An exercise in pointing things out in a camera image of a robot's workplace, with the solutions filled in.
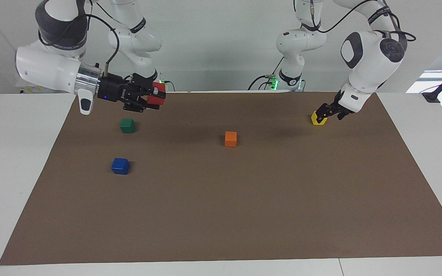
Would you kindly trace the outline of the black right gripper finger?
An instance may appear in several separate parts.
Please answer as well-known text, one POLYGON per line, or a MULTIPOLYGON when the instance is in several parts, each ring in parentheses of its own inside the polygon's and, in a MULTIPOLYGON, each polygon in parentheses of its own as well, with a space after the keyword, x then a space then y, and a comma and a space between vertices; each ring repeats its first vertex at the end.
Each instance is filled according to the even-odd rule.
POLYGON ((147 103, 145 99, 136 95, 126 95, 126 97, 123 98, 123 110, 131 112, 144 112, 146 109, 159 110, 160 105, 147 103))
POLYGON ((151 77, 142 77, 137 73, 133 73, 130 75, 130 89, 134 93, 138 93, 140 95, 152 95, 154 92, 153 82, 157 78, 157 73, 154 73, 151 77))

